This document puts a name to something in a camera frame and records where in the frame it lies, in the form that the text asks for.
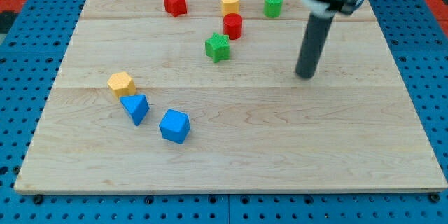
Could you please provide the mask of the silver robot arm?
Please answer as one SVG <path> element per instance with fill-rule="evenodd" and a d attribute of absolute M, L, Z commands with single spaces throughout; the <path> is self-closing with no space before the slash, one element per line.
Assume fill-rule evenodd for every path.
<path fill-rule="evenodd" d="M 357 11 L 364 0 L 301 0 L 310 11 L 300 48 L 296 74 L 303 79 L 314 76 L 337 13 L 350 16 Z"/>

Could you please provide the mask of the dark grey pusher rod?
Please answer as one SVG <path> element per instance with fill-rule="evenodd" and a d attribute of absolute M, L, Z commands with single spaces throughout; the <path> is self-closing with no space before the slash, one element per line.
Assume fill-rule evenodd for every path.
<path fill-rule="evenodd" d="M 334 16 L 321 17 L 310 13 L 295 73 L 303 79 L 314 77 Z"/>

